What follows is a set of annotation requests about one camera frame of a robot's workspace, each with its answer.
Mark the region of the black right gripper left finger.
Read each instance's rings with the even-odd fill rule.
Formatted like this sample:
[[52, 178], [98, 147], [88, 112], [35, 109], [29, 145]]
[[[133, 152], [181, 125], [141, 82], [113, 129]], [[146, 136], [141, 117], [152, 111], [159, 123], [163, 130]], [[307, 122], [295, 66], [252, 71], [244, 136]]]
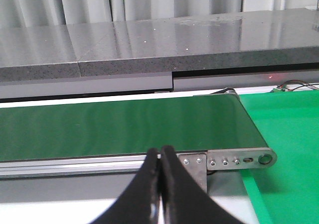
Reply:
[[94, 224], [156, 224], [159, 219], [158, 150], [147, 151], [144, 163], [127, 188]]

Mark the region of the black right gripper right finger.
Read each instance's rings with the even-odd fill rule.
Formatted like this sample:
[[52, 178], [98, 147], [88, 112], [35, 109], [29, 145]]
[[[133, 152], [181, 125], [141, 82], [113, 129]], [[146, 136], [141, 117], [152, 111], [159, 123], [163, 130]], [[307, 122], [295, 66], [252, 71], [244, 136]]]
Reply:
[[172, 146], [160, 151], [162, 201], [166, 224], [240, 224], [191, 177]]

